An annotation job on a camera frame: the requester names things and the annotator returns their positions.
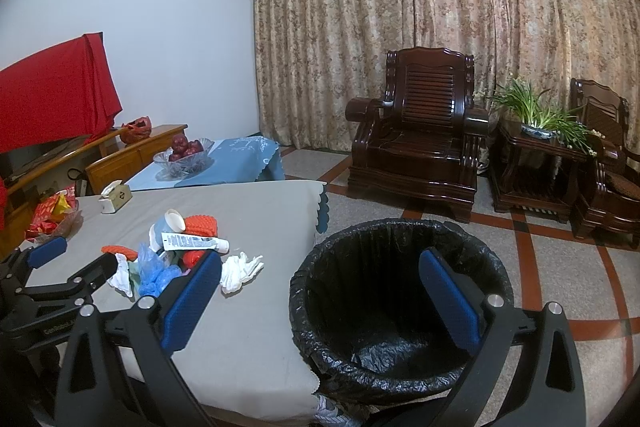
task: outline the blue gripper pad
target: blue gripper pad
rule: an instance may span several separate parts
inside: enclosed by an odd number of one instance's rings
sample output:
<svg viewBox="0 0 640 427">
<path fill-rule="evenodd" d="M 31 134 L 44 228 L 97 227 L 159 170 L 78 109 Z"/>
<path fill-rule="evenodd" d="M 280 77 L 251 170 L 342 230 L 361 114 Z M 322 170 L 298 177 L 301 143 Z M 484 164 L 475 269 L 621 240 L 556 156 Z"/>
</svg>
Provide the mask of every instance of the blue gripper pad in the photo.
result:
<svg viewBox="0 0 640 427">
<path fill-rule="evenodd" d="M 207 307 L 213 292 L 220 284 L 222 261 L 218 252 L 209 251 L 206 258 L 201 259 L 193 269 L 195 273 L 188 276 L 190 277 L 189 282 L 164 316 L 160 344 L 169 356 L 172 352 L 180 351 L 187 345 L 204 308 Z M 173 279 L 165 291 L 169 290 L 174 283 L 179 284 L 180 279 L 180 277 Z"/>
<path fill-rule="evenodd" d="M 34 248 L 29 254 L 27 264 L 29 268 L 40 268 L 40 266 L 46 265 L 61 253 L 65 253 L 65 251 L 66 239 L 64 237 L 55 237 L 48 243 Z"/>
<path fill-rule="evenodd" d="M 465 349 L 474 356 L 480 347 L 481 325 L 478 313 L 431 250 L 427 249 L 420 254 L 418 272 L 451 340 L 460 349 Z"/>
</svg>

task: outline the wooden side table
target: wooden side table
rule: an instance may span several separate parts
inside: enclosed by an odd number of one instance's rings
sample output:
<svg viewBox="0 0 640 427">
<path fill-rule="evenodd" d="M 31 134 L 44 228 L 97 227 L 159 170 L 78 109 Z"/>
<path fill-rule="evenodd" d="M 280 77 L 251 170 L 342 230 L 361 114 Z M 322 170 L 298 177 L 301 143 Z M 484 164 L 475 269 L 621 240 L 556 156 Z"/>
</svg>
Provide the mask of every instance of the wooden side table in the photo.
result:
<svg viewBox="0 0 640 427">
<path fill-rule="evenodd" d="M 508 147 L 507 163 L 501 153 Z M 546 153 L 540 169 L 519 165 L 523 149 Z M 554 156 L 562 158 L 557 176 L 553 177 Z M 566 223 L 578 194 L 578 164 L 587 155 L 562 145 L 556 137 L 549 140 L 533 138 L 523 133 L 520 122 L 503 120 L 498 125 L 498 137 L 491 149 L 489 173 L 494 209 L 507 212 L 514 206 L 528 206 L 550 210 L 558 214 L 558 221 Z"/>
</svg>

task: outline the tissue box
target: tissue box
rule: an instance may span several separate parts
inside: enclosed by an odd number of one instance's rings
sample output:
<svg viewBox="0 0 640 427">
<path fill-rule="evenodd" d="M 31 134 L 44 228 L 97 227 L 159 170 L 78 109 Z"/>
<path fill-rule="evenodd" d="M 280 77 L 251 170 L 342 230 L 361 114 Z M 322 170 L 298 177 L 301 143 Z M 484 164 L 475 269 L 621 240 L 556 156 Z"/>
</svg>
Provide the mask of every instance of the tissue box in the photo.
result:
<svg viewBox="0 0 640 427">
<path fill-rule="evenodd" d="M 130 199 L 129 185 L 124 185 L 121 180 L 118 180 L 102 191 L 98 201 L 102 204 L 103 214 L 114 214 Z"/>
</svg>

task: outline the red cloth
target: red cloth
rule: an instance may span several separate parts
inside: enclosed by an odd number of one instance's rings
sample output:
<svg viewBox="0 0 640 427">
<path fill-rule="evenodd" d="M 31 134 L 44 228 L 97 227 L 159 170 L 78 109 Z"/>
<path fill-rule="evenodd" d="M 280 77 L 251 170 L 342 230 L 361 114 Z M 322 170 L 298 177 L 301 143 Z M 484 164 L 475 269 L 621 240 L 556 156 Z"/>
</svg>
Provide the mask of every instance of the red cloth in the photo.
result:
<svg viewBox="0 0 640 427">
<path fill-rule="evenodd" d="M 83 134 L 90 142 L 121 110 L 100 34 L 62 42 L 0 71 L 0 153 Z M 5 197 L 2 186 L 0 230 Z"/>
</svg>

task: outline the trash can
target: trash can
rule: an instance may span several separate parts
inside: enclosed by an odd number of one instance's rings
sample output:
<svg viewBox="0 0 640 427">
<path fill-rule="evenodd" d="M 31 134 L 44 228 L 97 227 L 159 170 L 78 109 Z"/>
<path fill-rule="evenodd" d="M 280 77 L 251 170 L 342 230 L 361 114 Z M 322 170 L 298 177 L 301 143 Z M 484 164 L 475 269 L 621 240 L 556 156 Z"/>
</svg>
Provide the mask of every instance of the trash can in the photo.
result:
<svg viewBox="0 0 640 427">
<path fill-rule="evenodd" d="M 317 245 L 290 282 L 293 340 L 345 403 L 397 405 L 450 389 L 468 360 L 452 342 L 418 275 L 435 247 L 485 293 L 513 303 L 497 255 L 454 223 L 382 219 Z"/>
</svg>

